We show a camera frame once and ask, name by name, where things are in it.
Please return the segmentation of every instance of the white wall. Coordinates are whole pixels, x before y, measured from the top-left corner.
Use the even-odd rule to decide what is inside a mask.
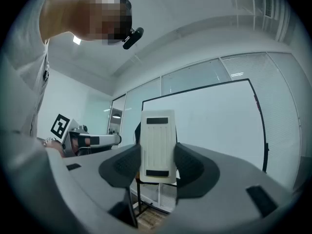
[[[156,50],[143,59],[142,64],[130,67],[119,77],[113,97],[191,63],[262,51],[290,52],[291,49],[251,29],[231,27],[201,31]]]
[[[290,48],[312,86],[312,40],[300,19],[297,19]]]
[[[112,99],[102,92],[50,69],[48,85],[38,115],[37,137],[47,138],[52,136],[50,130],[58,114],[74,118],[78,123],[87,125],[84,119],[87,119],[88,112],[86,110],[88,109],[87,105],[90,97],[102,98],[103,101],[111,101]]]

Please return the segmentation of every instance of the whiteboard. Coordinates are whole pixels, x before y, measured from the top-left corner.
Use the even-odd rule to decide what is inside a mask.
[[[248,79],[143,102],[142,110],[175,111],[177,141],[244,159],[263,168],[262,116]]]

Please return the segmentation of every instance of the wristwatch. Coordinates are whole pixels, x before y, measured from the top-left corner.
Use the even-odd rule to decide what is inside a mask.
[[[53,138],[47,138],[47,139],[45,139],[45,141],[43,142],[43,146],[46,147],[47,144],[48,144],[48,142],[49,142],[50,140],[53,140]]]

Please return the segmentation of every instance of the wooden floor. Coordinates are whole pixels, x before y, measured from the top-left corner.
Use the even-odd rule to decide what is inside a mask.
[[[132,195],[132,203],[137,202],[137,197]],[[142,204],[142,210],[144,210],[147,206]],[[138,214],[138,207],[135,208],[135,215]],[[160,212],[153,208],[148,208],[145,212],[143,212],[140,216],[136,218],[138,223],[138,229],[141,233],[154,233],[157,227],[161,226],[163,220],[168,216],[163,212]]]

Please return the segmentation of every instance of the floor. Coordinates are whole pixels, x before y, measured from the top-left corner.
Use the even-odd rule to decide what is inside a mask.
[[[135,204],[137,202],[137,196],[132,194],[132,203]],[[145,204],[142,205],[142,210],[144,210],[147,206]],[[135,214],[139,213],[138,207],[135,208]],[[160,212],[153,208],[148,208],[145,212],[143,212],[140,216],[138,216],[137,223],[138,229],[141,233],[154,233],[155,229],[161,225],[163,220],[168,216],[163,212]]]

